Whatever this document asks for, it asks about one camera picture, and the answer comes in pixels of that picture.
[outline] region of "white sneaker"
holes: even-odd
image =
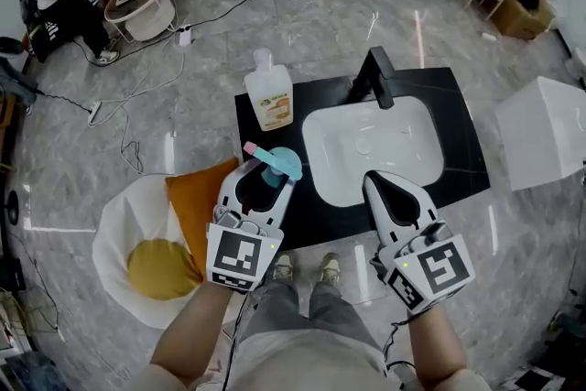
[[[100,54],[100,57],[97,60],[98,65],[111,64],[112,62],[115,62],[119,56],[120,56],[119,52],[110,51],[110,50],[103,50],[102,54]]]

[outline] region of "black pants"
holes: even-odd
[[[55,23],[73,35],[81,35],[98,58],[108,46],[108,32],[102,25],[102,14],[89,0],[58,0],[42,10],[43,20]]]

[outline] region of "black faucet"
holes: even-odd
[[[381,109],[393,107],[395,101],[389,80],[395,77],[395,68],[381,46],[370,48],[358,77],[352,83],[347,103],[357,103],[371,91]]]

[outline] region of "white sink basin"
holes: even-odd
[[[419,186],[436,181],[443,154],[427,106],[413,96],[395,98],[382,110],[376,101],[319,109],[303,123],[313,183],[337,207],[364,203],[364,173],[380,169]]]

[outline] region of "tile floor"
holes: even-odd
[[[197,22],[225,12],[240,0],[175,0],[179,22]],[[244,92],[253,51],[270,47],[295,82],[355,75],[371,46],[385,47],[398,69],[420,66],[415,11],[421,19],[426,67],[450,66],[470,107],[492,188],[440,211],[462,233],[477,280],[448,303],[471,366],[496,384],[527,357],[566,297],[571,259],[578,246],[582,189],[579,177],[511,192],[494,107],[538,74],[571,82],[565,52],[553,33],[525,42],[481,38],[496,34],[463,0],[252,0],[222,20],[193,30],[191,47],[161,43],[99,69],[69,44],[31,73],[45,92],[90,106],[97,99],[128,95],[148,72],[146,84],[179,80],[134,99],[128,138],[140,141],[145,172],[183,173],[207,168],[240,153],[233,96]],[[371,28],[373,14],[378,19]],[[92,263],[92,239],[103,205],[138,175],[120,158],[125,120],[117,115],[89,129],[87,115],[66,103],[40,98],[27,117],[16,149],[12,186],[24,207],[20,235],[38,260],[59,305],[65,342],[37,321],[34,336],[64,374],[71,389],[121,387],[146,363],[160,331],[149,329],[102,289]],[[171,145],[173,156],[165,152]],[[494,215],[493,227],[491,216]],[[491,231],[498,233],[493,252]],[[30,308],[54,311],[43,298],[33,266],[23,259]],[[342,290],[356,305],[373,336],[383,343],[392,320],[405,317],[398,300],[363,269],[376,237],[361,234],[299,250],[304,275],[298,280],[302,309],[312,269],[330,250],[340,253],[348,274]],[[578,266],[575,288],[586,272]],[[400,331],[393,359],[409,356]]]

